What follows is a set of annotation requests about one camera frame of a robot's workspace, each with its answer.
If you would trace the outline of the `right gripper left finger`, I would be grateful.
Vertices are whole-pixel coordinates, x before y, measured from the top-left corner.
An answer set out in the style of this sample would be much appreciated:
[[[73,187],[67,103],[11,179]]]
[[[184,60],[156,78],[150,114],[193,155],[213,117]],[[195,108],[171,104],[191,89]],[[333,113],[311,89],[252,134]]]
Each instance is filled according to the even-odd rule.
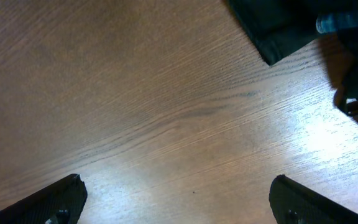
[[[0,224],[76,224],[88,193],[80,175],[70,174],[0,211]]]

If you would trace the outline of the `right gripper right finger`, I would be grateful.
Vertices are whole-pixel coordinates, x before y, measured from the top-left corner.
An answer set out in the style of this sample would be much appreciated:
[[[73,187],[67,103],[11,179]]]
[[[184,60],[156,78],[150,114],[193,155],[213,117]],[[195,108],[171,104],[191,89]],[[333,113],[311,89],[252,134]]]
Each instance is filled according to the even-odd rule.
[[[278,224],[358,224],[358,213],[285,175],[274,178],[268,200]]]

